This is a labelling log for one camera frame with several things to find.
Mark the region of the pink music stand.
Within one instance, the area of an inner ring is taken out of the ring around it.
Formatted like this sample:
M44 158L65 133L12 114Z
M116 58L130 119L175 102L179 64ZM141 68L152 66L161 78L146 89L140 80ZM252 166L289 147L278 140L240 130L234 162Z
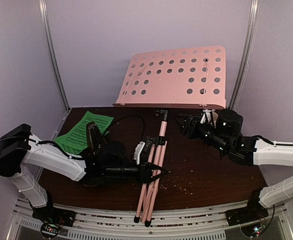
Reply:
M158 142L142 162L161 167L169 109L226 107L226 49L220 45L139 53L130 60L115 107L158 108L163 115Z

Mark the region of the brown wooden metronome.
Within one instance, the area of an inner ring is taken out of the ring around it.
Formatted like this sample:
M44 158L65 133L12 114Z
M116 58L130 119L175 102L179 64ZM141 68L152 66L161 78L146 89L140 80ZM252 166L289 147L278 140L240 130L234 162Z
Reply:
M90 150L90 152L93 154L96 151L98 151L101 146L101 141L103 139L102 133L98 125L94 121L87 123L85 129L86 129L87 147Z

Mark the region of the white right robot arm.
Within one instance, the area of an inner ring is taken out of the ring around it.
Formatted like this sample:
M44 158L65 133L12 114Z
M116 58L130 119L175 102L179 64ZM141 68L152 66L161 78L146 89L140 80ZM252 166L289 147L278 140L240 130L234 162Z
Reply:
M204 109L201 115L179 114L176 123L188 139L201 139L206 145L218 150L221 157L241 166L293 167L293 142L269 140L261 135L244 136L244 118L231 109ZM278 203L293 198L293 176L274 185L257 189L243 209L243 217L253 221Z

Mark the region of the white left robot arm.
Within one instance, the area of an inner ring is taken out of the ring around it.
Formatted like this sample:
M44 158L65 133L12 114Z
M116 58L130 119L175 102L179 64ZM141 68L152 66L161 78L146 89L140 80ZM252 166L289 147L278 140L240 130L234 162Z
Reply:
M41 140L31 133L31 126L21 124L0 138L0 176L8 178L38 209L47 222L54 222L58 210L50 194L39 185L27 165L58 173L82 185L97 187L108 179L136 178L142 184L152 184L168 173L159 164L129 162L118 141L107 144L95 155L82 157L63 151L51 140Z

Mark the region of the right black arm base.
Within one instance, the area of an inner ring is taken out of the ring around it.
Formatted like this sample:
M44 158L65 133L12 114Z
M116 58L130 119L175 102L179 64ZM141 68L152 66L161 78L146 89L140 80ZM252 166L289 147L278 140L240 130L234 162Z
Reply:
M227 210L226 220L229 226L241 225L269 216L268 210L259 203L262 188L254 190L245 207Z

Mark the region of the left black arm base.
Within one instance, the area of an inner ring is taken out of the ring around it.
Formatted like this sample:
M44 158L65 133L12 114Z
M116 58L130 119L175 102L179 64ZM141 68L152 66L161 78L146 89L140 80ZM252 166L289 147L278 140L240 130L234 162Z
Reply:
M48 191L46 191L46 195L47 202L45 206L34 207L31 203L29 204L33 211L32 217L55 227L72 227L76 213L72 210L54 207L52 195Z

